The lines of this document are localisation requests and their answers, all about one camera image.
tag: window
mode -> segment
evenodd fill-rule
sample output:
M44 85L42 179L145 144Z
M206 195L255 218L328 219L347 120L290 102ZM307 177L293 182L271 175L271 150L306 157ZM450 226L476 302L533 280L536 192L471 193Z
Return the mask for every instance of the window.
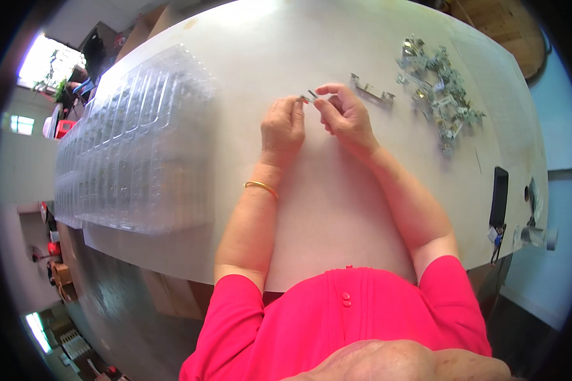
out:
M72 70L78 65L86 65L85 56L55 40L39 35L19 70L17 84L32 88L44 81L46 86L56 88L62 80L70 78Z
M32 128L34 128L34 119L11 115L11 130L13 132L31 135Z
M27 320L27 324L30 326L31 332L34 334L34 337L38 341L38 344L43 348L44 353L49 353L51 351L51 347L49 346L49 340L47 340L47 335L43 330L43 325L40 323L40 317L38 317L38 313L31 313L25 317Z

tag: pink top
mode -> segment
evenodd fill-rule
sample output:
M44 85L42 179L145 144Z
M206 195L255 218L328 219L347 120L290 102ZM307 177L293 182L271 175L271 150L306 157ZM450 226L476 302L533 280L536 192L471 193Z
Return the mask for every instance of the pink top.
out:
M485 322L457 258L431 263L419 288L384 270L330 270L263 307L241 275L221 278L182 380L281 380L365 339L411 339L490 356Z

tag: red stool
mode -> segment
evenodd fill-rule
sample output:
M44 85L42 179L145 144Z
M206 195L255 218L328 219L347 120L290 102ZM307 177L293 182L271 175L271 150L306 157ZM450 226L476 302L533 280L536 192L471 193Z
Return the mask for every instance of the red stool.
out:
M49 242L47 243L47 250L49 251L50 256L60 255L61 254L61 246L59 242Z
M65 135L68 131L70 131L75 124L76 122L73 120L60 120L59 123L57 123L57 131L55 132L55 138L56 139L63 138L63 135Z

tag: stack of plastic trays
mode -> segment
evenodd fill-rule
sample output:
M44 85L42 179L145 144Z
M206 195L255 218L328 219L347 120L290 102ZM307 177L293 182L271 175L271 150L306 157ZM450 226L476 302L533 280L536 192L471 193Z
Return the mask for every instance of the stack of plastic trays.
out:
M60 218L149 234L211 222L214 92L181 45L102 78L77 133L58 145Z

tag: gold bracelet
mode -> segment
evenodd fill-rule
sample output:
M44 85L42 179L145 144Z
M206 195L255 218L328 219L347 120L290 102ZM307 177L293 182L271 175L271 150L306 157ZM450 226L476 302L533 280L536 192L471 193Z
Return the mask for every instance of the gold bracelet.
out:
M273 190L272 187L265 185L261 182L258 181L249 181L247 183L244 184L244 188L249 187L250 185L255 185L257 187L261 187L261 188L265 188L266 190L268 190L269 192L271 192L275 197L276 197L276 201L277 201L277 192L275 190Z

